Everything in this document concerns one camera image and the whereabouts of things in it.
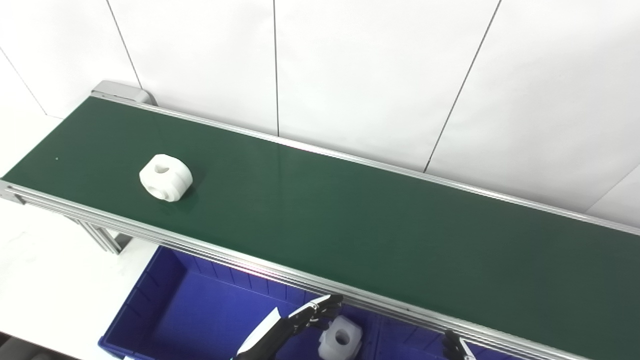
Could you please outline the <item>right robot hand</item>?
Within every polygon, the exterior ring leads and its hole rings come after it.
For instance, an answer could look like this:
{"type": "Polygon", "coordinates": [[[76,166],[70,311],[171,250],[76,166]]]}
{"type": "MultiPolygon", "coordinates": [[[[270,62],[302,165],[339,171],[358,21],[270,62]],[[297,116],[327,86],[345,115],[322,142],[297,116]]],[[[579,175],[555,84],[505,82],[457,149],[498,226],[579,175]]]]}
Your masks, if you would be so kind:
{"type": "Polygon", "coordinates": [[[441,340],[442,355],[447,360],[476,360],[464,339],[456,332],[448,329],[441,340]]]}

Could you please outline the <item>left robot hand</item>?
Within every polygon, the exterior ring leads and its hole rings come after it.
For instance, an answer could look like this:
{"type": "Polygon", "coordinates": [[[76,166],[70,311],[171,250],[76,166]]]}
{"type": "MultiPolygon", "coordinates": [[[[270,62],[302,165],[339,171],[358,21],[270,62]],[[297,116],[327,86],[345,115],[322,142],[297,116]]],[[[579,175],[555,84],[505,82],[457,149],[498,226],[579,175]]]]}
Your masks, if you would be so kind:
{"type": "Polygon", "coordinates": [[[338,317],[345,297],[327,294],[308,301],[283,317],[277,307],[242,342],[233,360],[274,360],[290,338],[313,327],[326,331],[338,317]]]}

